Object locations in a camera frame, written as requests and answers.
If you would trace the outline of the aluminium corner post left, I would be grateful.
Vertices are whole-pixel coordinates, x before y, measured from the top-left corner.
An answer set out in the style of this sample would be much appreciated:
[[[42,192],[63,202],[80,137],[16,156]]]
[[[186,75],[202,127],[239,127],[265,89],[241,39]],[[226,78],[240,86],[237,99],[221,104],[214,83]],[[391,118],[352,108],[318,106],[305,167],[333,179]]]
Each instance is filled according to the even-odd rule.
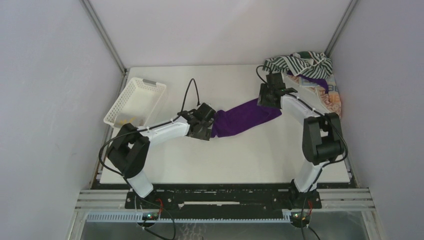
[[[102,42],[104,43],[106,49],[108,50],[110,56],[112,57],[112,59],[114,60],[115,64],[117,65],[117,67],[119,68],[119,71],[125,75],[126,74],[126,67],[123,63],[123,61],[121,60],[110,36],[108,35],[101,19],[99,18],[93,4],[91,3],[90,0],[79,0],[79,2],[81,3],[83,9],[85,10],[88,18],[90,19],[90,21],[92,22],[94,28],[97,31],[97,34],[99,35],[100,39],[102,40]]]

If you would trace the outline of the aluminium corner post right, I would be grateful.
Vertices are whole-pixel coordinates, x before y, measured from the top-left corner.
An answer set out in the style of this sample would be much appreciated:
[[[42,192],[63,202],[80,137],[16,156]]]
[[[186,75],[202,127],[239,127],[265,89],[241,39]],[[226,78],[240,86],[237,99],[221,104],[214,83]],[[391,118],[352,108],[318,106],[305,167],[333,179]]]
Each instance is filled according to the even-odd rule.
[[[324,51],[324,53],[327,57],[331,57],[332,52],[334,51],[343,31],[345,29],[345,27],[347,26],[355,8],[357,7],[359,2],[360,2],[359,0],[350,0],[349,1],[339,23],[336,26],[336,29],[335,29],[327,47],[326,47],[326,49]]]

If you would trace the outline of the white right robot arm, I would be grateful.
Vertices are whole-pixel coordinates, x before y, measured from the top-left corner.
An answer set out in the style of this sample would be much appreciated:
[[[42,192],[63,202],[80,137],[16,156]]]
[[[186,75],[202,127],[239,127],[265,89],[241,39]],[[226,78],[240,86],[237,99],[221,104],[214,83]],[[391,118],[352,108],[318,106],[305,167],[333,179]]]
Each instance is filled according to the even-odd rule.
[[[348,156],[340,117],[335,112],[321,113],[302,100],[295,88],[286,86],[278,72],[269,72],[263,79],[257,104],[276,108],[302,125],[304,163],[292,181],[295,191],[289,194],[289,203],[302,208],[309,201],[308,193],[316,189],[324,168],[342,162]]]

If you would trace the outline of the cream bear print towel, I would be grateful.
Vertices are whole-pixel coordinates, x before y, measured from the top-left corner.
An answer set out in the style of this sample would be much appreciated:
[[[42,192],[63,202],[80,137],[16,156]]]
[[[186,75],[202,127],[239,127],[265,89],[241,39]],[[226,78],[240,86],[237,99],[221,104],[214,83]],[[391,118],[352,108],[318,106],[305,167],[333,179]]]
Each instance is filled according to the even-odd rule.
[[[342,101],[333,74],[324,80],[327,83],[328,91],[317,83],[311,82],[301,76],[285,75],[283,79],[290,84],[294,84],[295,87],[300,87],[315,94],[323,108],[330,113],[337,113],[342,118]]]

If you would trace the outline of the purple towel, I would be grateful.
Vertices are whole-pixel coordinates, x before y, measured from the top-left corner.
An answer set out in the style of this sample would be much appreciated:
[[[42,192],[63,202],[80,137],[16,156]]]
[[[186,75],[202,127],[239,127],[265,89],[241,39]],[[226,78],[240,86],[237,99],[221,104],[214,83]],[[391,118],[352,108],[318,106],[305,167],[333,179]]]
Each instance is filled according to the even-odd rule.
[[[260,106],[257,98],[252,99],[229,110],[217,111],[210,136],[212,138],[232,137],[281,115],[280,109]]]

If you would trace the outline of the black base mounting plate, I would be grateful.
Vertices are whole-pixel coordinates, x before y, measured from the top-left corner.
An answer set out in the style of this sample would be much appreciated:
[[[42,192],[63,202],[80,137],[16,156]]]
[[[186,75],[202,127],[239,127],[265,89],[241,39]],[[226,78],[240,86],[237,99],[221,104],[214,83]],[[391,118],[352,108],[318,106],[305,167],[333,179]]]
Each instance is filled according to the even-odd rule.
[[[154,184],[145,198],[126,194],[128,210],[161,211],[162,217],[253,219],[277,218],[284,211],[321,209],[317,190],[297,193],[290,183]]]

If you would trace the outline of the right controller board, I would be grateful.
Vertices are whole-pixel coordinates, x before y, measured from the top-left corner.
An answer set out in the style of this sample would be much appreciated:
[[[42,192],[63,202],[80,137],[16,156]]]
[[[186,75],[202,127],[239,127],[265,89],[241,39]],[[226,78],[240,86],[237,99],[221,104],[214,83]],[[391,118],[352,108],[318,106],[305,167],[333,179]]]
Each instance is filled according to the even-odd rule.
[[[310,216],[301,217],[300,213],[295,213],[290,216],[290,224],[295,228],[306,228],[310,224]]]

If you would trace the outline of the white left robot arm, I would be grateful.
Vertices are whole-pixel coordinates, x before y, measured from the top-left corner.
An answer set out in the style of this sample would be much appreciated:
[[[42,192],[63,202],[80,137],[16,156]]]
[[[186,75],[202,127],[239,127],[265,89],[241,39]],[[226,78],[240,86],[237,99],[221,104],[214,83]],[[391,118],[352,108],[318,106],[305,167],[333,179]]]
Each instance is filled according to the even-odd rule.
[[[153,126],[124,124],[106,146],[105,156],[137,195],[137,202],[149,209],[156,203],[154,187],[144,172],[149,148],[180,137],[208,141],[216,111],[207,103],[183,110],[168,121]]]

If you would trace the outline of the left controller board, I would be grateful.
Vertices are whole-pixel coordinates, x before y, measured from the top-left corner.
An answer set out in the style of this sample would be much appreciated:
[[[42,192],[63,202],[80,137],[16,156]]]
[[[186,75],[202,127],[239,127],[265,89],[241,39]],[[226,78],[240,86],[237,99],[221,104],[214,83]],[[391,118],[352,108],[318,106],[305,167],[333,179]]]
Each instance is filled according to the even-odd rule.
[[[142,221],[157,221],[160,215],[157,213],[145,213],[142,216]]]

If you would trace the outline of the green white striped towel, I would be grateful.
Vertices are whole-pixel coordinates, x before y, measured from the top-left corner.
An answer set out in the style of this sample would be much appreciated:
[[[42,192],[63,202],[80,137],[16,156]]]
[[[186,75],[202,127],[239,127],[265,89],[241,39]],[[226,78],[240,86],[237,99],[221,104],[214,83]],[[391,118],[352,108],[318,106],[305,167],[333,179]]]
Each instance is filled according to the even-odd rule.
[[[324,52],[301,51],[268,58],[263,63],[273,72],[291,72],[310,79],[327,79],[333,74],[332,60]]]

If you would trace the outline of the white plastic basket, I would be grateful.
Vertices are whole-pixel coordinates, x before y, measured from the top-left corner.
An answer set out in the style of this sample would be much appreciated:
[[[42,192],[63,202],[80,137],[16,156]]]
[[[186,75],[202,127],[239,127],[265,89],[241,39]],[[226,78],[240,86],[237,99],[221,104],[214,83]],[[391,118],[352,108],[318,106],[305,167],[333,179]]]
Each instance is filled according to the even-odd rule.
[[[135,127],[151,126],[168,98],[167,86],[163,83],[139,77],[131,78],[114,104],[103,118],[103,122],[119,129],[117,116],[136,117],[131,123]]]

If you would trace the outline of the aluminium corner post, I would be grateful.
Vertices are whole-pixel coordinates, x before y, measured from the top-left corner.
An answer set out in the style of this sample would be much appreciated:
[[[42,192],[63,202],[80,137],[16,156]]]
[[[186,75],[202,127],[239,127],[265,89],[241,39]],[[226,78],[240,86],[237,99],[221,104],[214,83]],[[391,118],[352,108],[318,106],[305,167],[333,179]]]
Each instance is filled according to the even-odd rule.
[[[327,57],[331,57],[332,52],[334,51],[343,31],[345,29],[345,27],[347,26],[355,8],[357,7],[359,2],[360,2],[359,0],[350,0],[349,1],[339,23],[336,26],[336,29],[335,29],[327,47],[326,47],[326,49],[324,51],[324,53]]]
[[[85,10],[88,18],[90,19],[90,21],[92,22],[94,28],[97,31],[97,34],[99,35],[100,39],[102,40],[102,42],[104,43],[106,49],[108,50],[110,56],[112,57],[112,59],[114,60],[115,64],[117,65],[117,67],[119,68],[119,71],[125,75],[126,74],[126,67],[123,63],[123,61],[121,60],[110,36],[108,35],[101,19],[99,18],[93,4],[91,3],[90,0],[79,0],[79,2],[81,3],[83,9]]]

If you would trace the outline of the yellow grey patterned towel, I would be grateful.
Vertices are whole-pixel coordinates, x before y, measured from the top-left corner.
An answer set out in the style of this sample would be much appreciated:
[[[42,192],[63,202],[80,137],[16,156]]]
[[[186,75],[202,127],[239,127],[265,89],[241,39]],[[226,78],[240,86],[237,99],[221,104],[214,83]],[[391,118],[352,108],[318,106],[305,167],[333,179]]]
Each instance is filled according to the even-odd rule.
[[[127,116],[127,115],[119,115],[115,119],[116,123],[119,124],[119,125],[125,125],[125,124],[128,124],[128,123],[133,123],[136,120],[137,120],[136,117]]]

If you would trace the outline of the controller board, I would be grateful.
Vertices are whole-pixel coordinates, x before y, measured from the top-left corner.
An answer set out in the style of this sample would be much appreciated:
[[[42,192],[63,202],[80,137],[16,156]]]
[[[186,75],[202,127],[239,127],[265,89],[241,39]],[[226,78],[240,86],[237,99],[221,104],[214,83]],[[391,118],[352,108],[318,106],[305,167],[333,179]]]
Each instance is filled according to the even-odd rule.
[[[142,216],[142,221],[157,221],[160,215],[157,213],[145,213]]]
[[[306,228],[310,224],[310,216],[301,217],[300,213],[295,213],[290,216],[290,224],[295,228]]]

